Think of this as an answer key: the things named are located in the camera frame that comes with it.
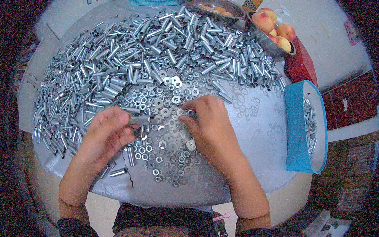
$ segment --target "blue plastic basket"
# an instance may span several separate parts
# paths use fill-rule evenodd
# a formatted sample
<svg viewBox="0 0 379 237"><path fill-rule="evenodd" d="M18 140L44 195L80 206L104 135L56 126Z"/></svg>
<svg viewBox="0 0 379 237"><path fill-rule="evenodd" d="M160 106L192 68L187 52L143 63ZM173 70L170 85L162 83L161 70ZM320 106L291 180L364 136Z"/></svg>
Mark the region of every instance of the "blue plastic basket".
<svg viewBox="0 0 379 237"><path fill-rule="evenodd" d="M308 80L287 86L284 95L288 129L286 169L288 171L318 174L325 167L328 152L328 133L323 98L317 87ZM308 154L303 96L310 100L316 113L317 144L312 160Z"/></svg>
<svg viewBox="0 0 379 237"><path fill-rule="evenodd" d="M183 3L182 0L129 0L131 6L145 5L171 5L176 6Z"/></svg>

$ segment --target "metal bowl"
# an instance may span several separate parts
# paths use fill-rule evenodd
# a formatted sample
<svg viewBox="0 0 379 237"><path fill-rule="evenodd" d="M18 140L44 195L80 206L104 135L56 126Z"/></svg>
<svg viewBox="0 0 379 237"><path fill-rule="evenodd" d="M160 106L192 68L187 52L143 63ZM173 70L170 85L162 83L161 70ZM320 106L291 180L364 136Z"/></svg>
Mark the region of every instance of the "metal bowl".
<svg viewBox="0 0 379 237"><path fill-rule="evenodd" d="M252 21L251 16L255 12L249 12L247 14L248 20L246 20L245 29L246 32L250 32L250 34L254 37L255 41L258 42L262 48L269 53L274 59L280 59L282 56L286 55L295 55L296 49L295 46L291 44L291 52L288 53L284 49L280 48L274 41L272 41L260 28L258 28Z"/></svg>
<svg viewBox="0 0 379 237"><path fill-rule="evenodd" d="M211 2L204 1L204 0L187 0L183 2L187 8L191 11L197 12L201 14L202 16L209 16L213 17L215 20L219 20L221 22L224 22L227 25L233 25L238 20L245 20L246 19L246 12L244 9L242 9L240 6L235 4L232 1L228 0L213 0ZM226 11L233 14L233 16L226 16L222 15L221 13L215 13L209 10L206 10L204 8L199 7L199 5L205 5L211 8L215 8L217 6L220 6L224 8Z"/></svg>

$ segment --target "hand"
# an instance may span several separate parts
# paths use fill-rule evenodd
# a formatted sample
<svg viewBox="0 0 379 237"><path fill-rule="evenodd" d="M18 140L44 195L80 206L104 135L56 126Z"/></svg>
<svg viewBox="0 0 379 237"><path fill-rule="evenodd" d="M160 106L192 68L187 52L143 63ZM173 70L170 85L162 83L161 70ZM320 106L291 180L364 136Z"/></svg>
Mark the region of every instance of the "hand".
<svg viewBox="0 0 379 237"><path fill-rule="evenodd" d="M99 112L89 125L75 162L99 172L120 148L134 141L133 129L139 126L128 126L129 117L120 107Z"/></svg>
<svg viewBox="0 0 379 237"><path fill-rule="evenodd" d="M187 125L202 156L219 172L225 175L234 158L245 157L220 98L213 95L202 96L187 101L182 108L197 113L198 122L184 115L179 119Z"/></svg>

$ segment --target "table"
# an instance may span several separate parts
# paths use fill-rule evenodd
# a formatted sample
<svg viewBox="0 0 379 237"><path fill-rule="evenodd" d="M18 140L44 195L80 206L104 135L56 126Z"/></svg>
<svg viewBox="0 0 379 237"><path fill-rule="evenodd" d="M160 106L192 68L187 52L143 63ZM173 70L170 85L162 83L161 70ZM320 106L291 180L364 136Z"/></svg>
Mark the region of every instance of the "table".
<svg viewBox="0 0 379 237"><path fill-rule="evenodd" d="M109 2L94 8L79 19L61 39L62 45L71 40L86 28L91 29L98 22L117 22L122 18L109 19L111 15L128 16L140 13L144 17L150 16L166 7L179 9L180 6L139 6L130 7L126 2ZM283 64L278 64L282 72ZM277 87L271 92L262 88L241 88L231 86L223 81L222 86L227 94L234 99L232 105L226 104L230 121L236 132L238 141L244 154L266 193L282 188L296 175L295 172L285 170L287 157L287 130L284 93ZM46 149L43 143L34 142L38 157L48 173L63 177L70 163L70 157L60 159ZM123 168L124 160L121 153L115 157L117 166ZM160 207L190 207L216 205L230 201L229 188L222 176L207 162L198 165L198 169L189 177L187 185L174 188L163 182L156 183L151 172L142 169L142 160L136 161L135 167L128 170L134 182L132 188L129 175L115 178L107 176L105 179L95 180L92 192L104 195L123 202L130 202L141 206Z"/></svg>

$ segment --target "floor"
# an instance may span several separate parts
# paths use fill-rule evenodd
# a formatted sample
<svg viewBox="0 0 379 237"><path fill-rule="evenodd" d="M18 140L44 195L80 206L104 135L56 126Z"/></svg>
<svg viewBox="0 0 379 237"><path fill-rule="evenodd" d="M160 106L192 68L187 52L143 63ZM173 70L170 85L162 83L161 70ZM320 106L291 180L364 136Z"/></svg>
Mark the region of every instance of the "floor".
<svg viewBox="0 0 379 237"><path fill-rule="evenodd" d="M25 134L24 141L19 144L19 150L21 157L25 159L27 164L26 171L29 175L31 193L35 200L36 208L56 223L60 218L58 209L60 178L45 172L34 151L31 134ZM267 195L270 203L272 226L284 222L305 206L311 180L311 174L299 173L286 187ZM86 207L90 224L99 236L113 236L112 226L119 206L117 200L94 193L88 194ZM213 210L221 214L226 212L231 214L231 217L225 221L226 231L230 237L234 237L237 215L233 210L232 203L213 206Z"/></svg>

